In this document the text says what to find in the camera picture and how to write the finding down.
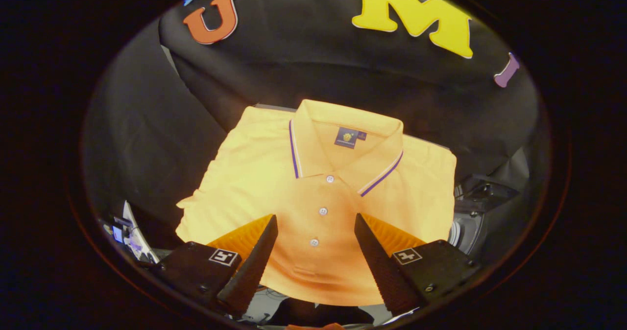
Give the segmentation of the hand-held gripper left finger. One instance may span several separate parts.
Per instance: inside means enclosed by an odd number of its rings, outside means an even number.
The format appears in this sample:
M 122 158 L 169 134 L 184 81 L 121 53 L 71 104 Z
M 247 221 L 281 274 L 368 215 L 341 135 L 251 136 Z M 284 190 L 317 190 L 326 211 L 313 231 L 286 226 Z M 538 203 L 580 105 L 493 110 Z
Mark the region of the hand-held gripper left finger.
M 269 214 L 208 244 L 189 241 L 157 264 L 157 278 L 202 307 L 241 317 L 277 236 L 276 216 Z

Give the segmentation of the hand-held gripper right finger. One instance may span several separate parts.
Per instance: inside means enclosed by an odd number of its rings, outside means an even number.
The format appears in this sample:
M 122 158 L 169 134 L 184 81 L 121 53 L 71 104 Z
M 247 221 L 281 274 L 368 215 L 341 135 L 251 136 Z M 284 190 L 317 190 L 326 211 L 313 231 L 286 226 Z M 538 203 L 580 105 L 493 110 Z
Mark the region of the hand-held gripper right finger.
M 393 316 L 439 303 L 468 284 L 480 264 L 445 240 L 425 243 L 385 221 L 357 214 L 354 234 Z

